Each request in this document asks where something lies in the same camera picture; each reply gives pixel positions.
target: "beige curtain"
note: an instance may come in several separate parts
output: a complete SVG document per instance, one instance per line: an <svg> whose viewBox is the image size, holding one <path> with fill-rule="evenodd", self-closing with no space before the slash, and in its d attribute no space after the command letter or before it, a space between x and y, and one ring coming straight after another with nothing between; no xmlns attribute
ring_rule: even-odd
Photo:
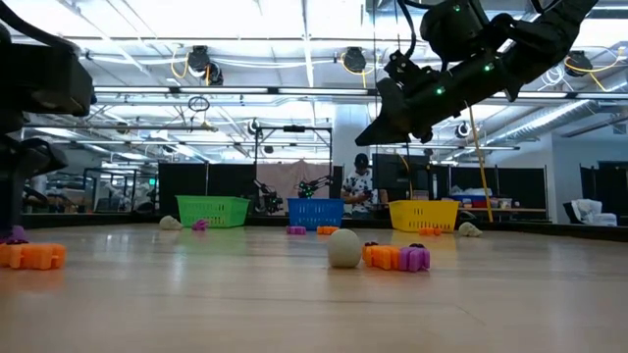
<svg viewBox="0 0 628 353"><path fill-rule="evenodd" d="M298 161L293 164L258 164L257 179L277 190L284 198L284 210L288 210L288 199L298 197L298 184L303 180L309 181L328 176L329 165L314 165ZM322 187L314 193L314 198L329 198L328 186Z"/></svg>

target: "black cap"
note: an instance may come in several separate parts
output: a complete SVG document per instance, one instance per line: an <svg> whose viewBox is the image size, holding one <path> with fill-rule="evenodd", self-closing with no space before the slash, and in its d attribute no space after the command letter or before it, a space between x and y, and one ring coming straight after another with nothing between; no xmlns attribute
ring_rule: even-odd
<svg viewBox="0 0 628 353"><path fill-rule="evenodd" d="M367 168L369 166L369 158L364 153L359 153L355 156L353 164L356 168Z"/></svg>

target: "fluorescent light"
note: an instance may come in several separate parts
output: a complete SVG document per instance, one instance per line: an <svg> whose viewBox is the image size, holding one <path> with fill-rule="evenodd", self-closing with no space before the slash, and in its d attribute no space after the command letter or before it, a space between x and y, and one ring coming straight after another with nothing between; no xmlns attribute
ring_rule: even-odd
<svg viewBox="0 0 628 353"><path fill-rule="evenodd" d="M178 145L178 142L175 141L131 141L132 145L169 145L169 146L173 146L173 145Z"/></svg>
<svg viewBox="0 0 628 353"><path fill-rule="evenodd" d="M124 157L126 159L135 160L135 161L141 161L141 160L148 159L148 157L146 157L144 155L137 154L137 153L118 153L118 154L121 157Z"/></svg>
<svg viewBox="0 0 628 353"><path fill-rule="evenodd" d="M564 92L519 92L519 98L565 98Z"/></svg>
<svg viewBox="0 0 628 353"><path fill-rule="evenodd" d="M68 131L64 128L55 128L55 127L37 127L37 131L51 134L59 137L76 137L77 135L71 131Z"/></svg>
<svg viewBox="0 0 628 353"><path fill-rule="evenodd" d="M99 145L111 145L111 144L125 144L124 141L89 141L89 140L82 140L82 141L76 141L76 143L80 143L80 144L99 144Z"/></svg>
<svg viewBox="0 0 628 353"><path fill-rule="evenodd" d="M583 99L628 99L628 93L578 93Z"/></svg>
<svg viewBox="0 0 628 353"><path fill-rule="evenodd" d="M237 93L237 94L265 94L268 93L268 88L260 87L182 87L181 93Z"/></svg>
<svg viewBox="0 0 628 353"><path fill-rule="evenodd" d="M465 146L466 150L475 150L475 146ZM517 146L480 146L480 149L483 151L509 151L509 150L518 150Z"/></svg>
<svg viewBox="0 0 628 353"><path fill-rule="evenodd" d="M367 95L368 89L280 88L281 94Z"/></svg>
<svg viewBox="0 0 628 353"><path fill-rule="evenodd" d="M168 87L96 86L94 93L169 93Z"/></svg>
<svg viewBox="0 0 628 353"><path fill-rule="evenodd" d="M101 153L110 153L110 151L102 148L102 147L98 147L98 146L92 146L92 145L85 145L86 147L96 151L96 152L101 152Z"/></svg>

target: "white ball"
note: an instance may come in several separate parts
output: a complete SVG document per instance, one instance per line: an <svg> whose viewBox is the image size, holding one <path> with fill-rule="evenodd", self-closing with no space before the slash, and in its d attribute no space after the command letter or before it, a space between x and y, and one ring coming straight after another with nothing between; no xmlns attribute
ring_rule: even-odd
<svg viewBox="0 0 628 353"><path fill-rule="evenodd" d="M345 269L356 267L362 257L360 239L349 229L334 231L327 241L327 257L332 267Z"/></svg>

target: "yellow basket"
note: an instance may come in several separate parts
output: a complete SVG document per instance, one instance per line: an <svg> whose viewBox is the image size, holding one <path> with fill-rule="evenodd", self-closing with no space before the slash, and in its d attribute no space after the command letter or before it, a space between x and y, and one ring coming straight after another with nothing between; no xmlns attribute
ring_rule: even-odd
<svg viewBox="0 0 628 353"><path fill-rule="evenodd" d="M402 231L437 227L442 231L452 232L459 204L457 201L393 201L392 227Z"/></svg>

